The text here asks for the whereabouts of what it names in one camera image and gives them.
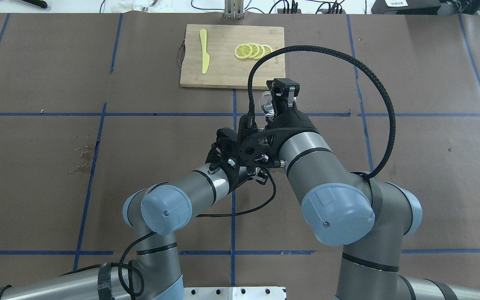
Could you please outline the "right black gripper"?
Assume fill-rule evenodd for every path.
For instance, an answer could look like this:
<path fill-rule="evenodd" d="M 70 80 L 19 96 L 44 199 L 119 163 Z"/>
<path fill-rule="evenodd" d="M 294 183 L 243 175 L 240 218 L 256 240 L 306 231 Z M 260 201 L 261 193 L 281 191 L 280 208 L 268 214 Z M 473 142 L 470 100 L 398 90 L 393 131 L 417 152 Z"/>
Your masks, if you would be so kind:
<path fill-rule="evenodd" d="M 282 81 L 267 80 L 272 102 L 282 101 Z M 284 110 L 274 110 L 274 118 L 263 129 L 251 113 L 240 118 L 236 161 L 244 167 L 291 167 L 307 152 L 320 148 L 320 134 L 309 117 L 301 112 L 296 101 L 296 86 L 288 87 Z"/>

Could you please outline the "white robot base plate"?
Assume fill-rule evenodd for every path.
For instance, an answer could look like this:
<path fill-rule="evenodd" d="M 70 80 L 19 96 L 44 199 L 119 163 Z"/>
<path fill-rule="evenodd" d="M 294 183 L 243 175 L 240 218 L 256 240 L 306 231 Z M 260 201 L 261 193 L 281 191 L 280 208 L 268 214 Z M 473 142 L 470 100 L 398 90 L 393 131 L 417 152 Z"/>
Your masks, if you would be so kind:
<path fill-rule="evenodd" d="M 188 287 L 184 288 L 185 300 L 286 300 L 285 287 Z"/>

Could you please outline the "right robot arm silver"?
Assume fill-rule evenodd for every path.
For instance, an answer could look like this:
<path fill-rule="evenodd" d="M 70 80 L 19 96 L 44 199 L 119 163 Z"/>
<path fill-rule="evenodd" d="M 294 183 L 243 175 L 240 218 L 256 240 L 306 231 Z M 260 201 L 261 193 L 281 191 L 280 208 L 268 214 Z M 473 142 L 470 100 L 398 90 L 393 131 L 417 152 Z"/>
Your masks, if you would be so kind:
<path fill-rule="evenodd" d="M 271 100 L 241 117 L 240 158 L 247 167 L 282 168 L 316 239 L 342 246 L 336 300 L 480 300 L 480 290 L 399 274 L 403 238 L 419 228 L 423 210 L 410 191 L 374 175 L 349 172 L 297 108 L 299 84 L 267 82 Z"/>

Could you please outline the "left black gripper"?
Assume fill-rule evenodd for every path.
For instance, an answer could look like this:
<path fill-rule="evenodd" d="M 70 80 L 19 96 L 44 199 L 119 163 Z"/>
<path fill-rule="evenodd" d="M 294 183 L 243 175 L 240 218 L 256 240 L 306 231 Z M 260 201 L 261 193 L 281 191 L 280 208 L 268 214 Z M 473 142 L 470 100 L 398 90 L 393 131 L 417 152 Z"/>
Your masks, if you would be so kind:
<path fill-rule="evenodd" d="M 206 157 L 206 163 L 211 163 L 211 169 L 221 169 L 229 182 L 229 192 L 250 180 L 247 169 L 240 165 L 238 158 L 238 135 L 231 128 L 220 128 L 216 133 L 216 141 Z"/>

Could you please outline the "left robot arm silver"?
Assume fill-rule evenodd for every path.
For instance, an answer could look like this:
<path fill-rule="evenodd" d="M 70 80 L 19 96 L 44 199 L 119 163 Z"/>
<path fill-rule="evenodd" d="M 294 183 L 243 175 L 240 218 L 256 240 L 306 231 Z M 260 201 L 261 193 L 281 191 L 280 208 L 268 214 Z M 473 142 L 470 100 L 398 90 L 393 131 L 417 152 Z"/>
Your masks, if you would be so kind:
<path fill-rule="evenodd" d="M 24 287 L 0 288 L 0 300 L 180 300 L 184 297 L 176 230 L 255 175 L 246 130 L 217 131 L 206 162 L 184 177 L 130 196 L 122 209 L 136 239 L 118 262 L 79 268 Z"/>

